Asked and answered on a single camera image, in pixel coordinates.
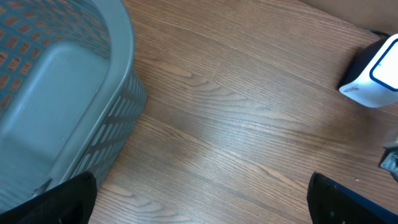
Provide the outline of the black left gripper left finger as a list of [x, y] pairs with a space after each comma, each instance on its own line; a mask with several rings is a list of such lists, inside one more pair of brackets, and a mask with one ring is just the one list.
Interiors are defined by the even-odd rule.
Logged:
[[1, 224], [87, 224], [98, 189], [92, 172], [81, 173], [1, 214]]

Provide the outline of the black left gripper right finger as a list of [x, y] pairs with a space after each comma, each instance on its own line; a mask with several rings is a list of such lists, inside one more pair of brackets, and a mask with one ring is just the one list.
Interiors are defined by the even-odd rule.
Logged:
[[397, 224], [397, 214], [319, 172], [311, 176], [307, 203], [313, 224]]

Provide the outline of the Haribo gummy worms bag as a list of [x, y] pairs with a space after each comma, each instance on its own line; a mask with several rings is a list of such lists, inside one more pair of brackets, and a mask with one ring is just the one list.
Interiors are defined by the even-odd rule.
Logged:
[[378, 167], [387, 170], [395, 181], [397, 181], [397, 140], [387, 142], [383, 145], [384, 153]]

